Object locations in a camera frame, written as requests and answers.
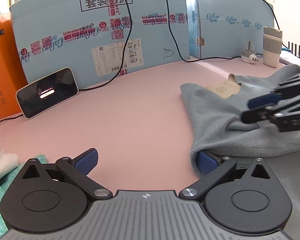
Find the cardboard box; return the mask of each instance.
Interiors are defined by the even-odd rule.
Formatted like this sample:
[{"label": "cardboard box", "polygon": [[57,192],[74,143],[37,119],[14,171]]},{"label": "cardboard box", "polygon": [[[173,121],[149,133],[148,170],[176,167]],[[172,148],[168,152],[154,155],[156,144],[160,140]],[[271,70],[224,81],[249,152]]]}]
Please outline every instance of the cardboard box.
[{"label": "cardboard box", "polygon": [[[133,27],[121,75],[189,58],[186,0],[128,0]],[[80,89],[111,79],[130,29],[124,0],[21,0],[10,7],[28,82],[69,67]]]},{"label": "cardboard box", "polygon": [[186,0],[190,55],[197,58],[241,56],[244,40],[263,53],[263,26],[274,17],[262,0]]},{"label": "cardboard box", "polygon": [[10,14],[0,14],[0,119],[21,112],[16,92],[25,85]]}]

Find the qr code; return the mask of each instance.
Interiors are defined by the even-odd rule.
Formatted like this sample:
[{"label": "qr code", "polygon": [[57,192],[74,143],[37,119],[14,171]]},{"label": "qr code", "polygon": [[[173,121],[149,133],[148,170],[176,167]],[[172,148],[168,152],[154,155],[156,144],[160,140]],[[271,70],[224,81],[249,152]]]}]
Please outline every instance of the qr code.
[{"label": "qr code", "polygon": [[178,13],[176,16],[177,16],[176,21],[178,23],[185,23],[186,22],[186,16],[185,16],[184,13]]},{"label": "qr code", "polygon": [[129,16],[122,17],[122,18],[121,18],[121,22],[122,22],[122,25],[123,25],[125,28],[130,28],[130,27],[131,27],[131,22],[130,22],[130,17],[129,17]]},{"label": "qr code", "polygon": [[40,41],[36,41],[34,43],[31,43],[30,46],[31,46],[31,52],[33,54],[39,54],[41,52]]},{"label": "qr code", "polygon": [[42,41],[42,47],[43,48],[51,47],[51,45],[52,45],[52,38],[51,38],[51,36],[46,37],[44,39],[41,39],[41,41]]},{"label": "qr code", "polygon": [[111,36],[113,40],[124,39],[123,30],[114,30]]}]

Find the gray sweater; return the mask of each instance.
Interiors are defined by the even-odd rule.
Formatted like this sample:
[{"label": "gray sweater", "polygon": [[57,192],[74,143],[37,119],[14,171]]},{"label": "gray sweater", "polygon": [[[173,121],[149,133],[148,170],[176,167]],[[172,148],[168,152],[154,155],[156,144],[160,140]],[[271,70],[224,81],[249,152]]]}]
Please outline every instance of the gray sweater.
[{"label": "gray sweater", "polygon": [[279,82],[300,73],[298,65],[287,65],[267,78],[235,75],[241,84],[237,94],[221,98],[196,84],[183,84],[182,97],[194,130],[190,159],[199,177],[197,152],[216,155],[272,157],[300,151],[300,131],[279,133],[269,121],[244,124],[240,120],[249,99],[269,93]]}]

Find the blue cardboard box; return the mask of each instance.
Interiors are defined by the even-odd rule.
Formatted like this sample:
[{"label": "blue cardboard box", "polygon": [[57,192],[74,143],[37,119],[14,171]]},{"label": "blue cardboard box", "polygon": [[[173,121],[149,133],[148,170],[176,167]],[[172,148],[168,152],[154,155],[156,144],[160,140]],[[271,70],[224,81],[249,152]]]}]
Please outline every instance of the blue cardboard box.
[{"label": "blue cardboard box", "polygon": [[[133,26],[120,75],[189,58],[186,0],[128,0]],[[28,82],[69,67],[80,89],[111,79],[131,28],[125,0],[21,0],[10,7]]]},{"label": "blue cardboard box", "polygon": [[262,0],[186,0],[190,55],[197,58],[241,56],[245,40],[262,53],[263,26],[274,17]]}]

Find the clothing label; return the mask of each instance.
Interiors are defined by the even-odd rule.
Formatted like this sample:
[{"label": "clothing label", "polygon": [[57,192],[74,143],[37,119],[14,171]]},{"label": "clothing label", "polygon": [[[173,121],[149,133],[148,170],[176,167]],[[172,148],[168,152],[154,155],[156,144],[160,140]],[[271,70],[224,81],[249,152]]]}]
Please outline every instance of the clothing label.
[{"label": "clothing label", "polygon": [[240,91],[241,85],[234,81],[234,75],[230,74],[228,80],[223,82],[222,85],[212,86],[208,85],[207,89],[219,95],[222,98],[228,98],[229,96],[236,94]]},{"label": "clothing label", "polygon": [[[125,41],[100,46],[92,49],[97,75],[116,73],[121,66],[122,51]],[[124,55],[120,75],[125,75],[130,68],[143,66],[143,55],[140,39],[129,40]]]}]

